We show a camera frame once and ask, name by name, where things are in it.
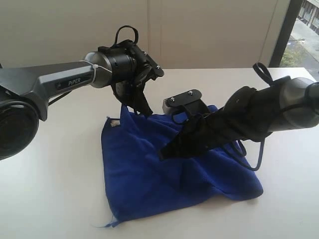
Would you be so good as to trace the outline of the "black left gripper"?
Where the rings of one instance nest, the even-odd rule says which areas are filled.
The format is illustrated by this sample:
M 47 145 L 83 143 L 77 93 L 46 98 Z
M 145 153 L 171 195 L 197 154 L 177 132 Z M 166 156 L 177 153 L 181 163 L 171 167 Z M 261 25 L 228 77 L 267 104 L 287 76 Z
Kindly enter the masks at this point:
M 151 116 L 151 110 L 145 95 L 145 84 L 138 73 L 133 41 L 122 41 L 116 44 L 117 59 L 113 69 L 114 82 L 111 84 L 116 98 L 124 105 L 134 109 L 135 114 Z

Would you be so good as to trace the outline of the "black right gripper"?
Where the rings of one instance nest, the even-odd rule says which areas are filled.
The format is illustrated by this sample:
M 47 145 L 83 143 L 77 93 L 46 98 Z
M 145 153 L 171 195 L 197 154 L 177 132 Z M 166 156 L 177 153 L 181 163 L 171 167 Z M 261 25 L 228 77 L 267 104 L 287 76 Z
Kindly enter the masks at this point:
M 188 121 L 184 130 L 159 150 L 160 161 L 171 158 L 200 156 L 210 149 L 223 147 L 239 140 L 257 140 L 249 106 L 257 93 L 244 86 L 237 90 L 224 107 L 212 112 L 201 97 L 187 96 L 184 104 Z

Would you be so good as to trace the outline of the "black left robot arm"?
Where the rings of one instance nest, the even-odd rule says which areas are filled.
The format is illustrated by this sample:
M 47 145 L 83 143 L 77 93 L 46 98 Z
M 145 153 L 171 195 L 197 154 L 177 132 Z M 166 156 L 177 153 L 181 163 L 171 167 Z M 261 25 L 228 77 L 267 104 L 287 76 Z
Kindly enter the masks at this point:
M 134 42 L 101 46 L 83 60 L 2 68 L 0 71 L 0 157 L 6 159 L 25 149 L 34 139 L 39 122 L 47 120 L 54 102 L 83 86 L 111 86 L 123 104 L 151 115 L 144 87 L 163 75 L 154 60 Z

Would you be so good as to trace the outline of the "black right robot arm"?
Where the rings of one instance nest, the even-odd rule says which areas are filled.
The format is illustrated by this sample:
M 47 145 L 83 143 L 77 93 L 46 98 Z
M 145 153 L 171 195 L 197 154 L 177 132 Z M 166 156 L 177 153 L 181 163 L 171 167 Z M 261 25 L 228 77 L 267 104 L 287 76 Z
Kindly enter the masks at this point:
M 161 160 L 190 158 L 239 140 L 262 142 L 273 132 L 311 128 L 318 123 L 318 82 L 284 77 L 262 90 L 242 87 L 223 108 L 190 116 L 159 156 Z

